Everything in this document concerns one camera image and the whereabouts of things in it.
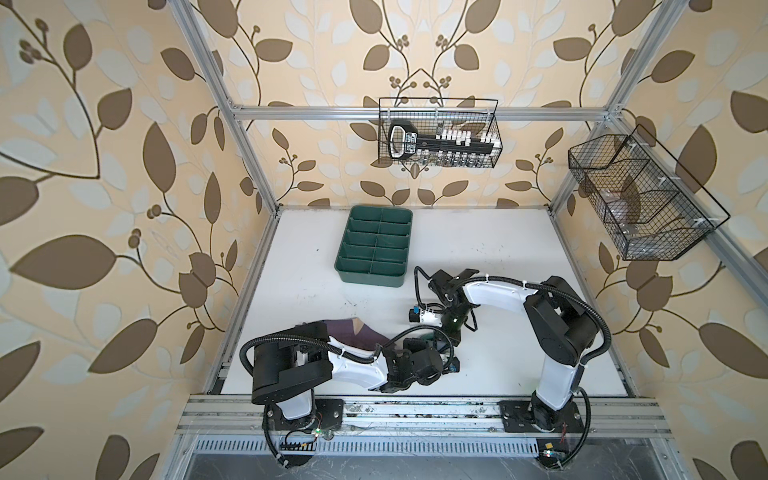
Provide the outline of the purple sock beige toe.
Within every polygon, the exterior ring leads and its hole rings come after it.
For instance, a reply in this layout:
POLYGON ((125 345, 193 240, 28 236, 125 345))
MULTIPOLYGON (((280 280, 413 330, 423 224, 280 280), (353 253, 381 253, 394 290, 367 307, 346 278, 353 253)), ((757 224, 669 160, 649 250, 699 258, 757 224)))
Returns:
POLYGON ((373 351, 389 341, 389 338, 373 330, 357 317, 322 320, 322 323, 326 325, 330 337, 361 350, 373 351))

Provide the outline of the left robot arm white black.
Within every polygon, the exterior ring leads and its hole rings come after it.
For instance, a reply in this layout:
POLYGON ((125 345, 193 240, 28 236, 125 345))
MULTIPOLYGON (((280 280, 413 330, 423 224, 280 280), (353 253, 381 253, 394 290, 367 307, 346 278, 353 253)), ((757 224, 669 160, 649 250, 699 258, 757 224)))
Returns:
POLYGON ((313 415, 314 389, 327 382, 395 394, 460 370, 452 340, 438 327, 414 325, 388 338, 357 318, 304 323, 253 338, 238 358, 251 376, 251 402, 275 405, 289 420, 313 415))

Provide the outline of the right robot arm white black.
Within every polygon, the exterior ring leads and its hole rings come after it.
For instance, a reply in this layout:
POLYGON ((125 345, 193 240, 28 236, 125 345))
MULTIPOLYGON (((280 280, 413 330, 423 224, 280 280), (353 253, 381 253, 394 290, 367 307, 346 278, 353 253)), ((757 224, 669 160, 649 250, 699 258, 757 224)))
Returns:
POLYGON ((542 432, 565 423, 586 366, 612 345, 604 319, 565 279, 551 276, 542 283, 531 283, 481 275, 476 269, 458 275, 444 270, 428 275, 419 267, 414 276, 427 279, 438 301, 426 303, 416 290, 417 306, 409 319, 439 327, 454 346, 461 342, 463 328, 477 329, 475 310, 481 306, 525 314, 545 360, 524 420, 542 432))

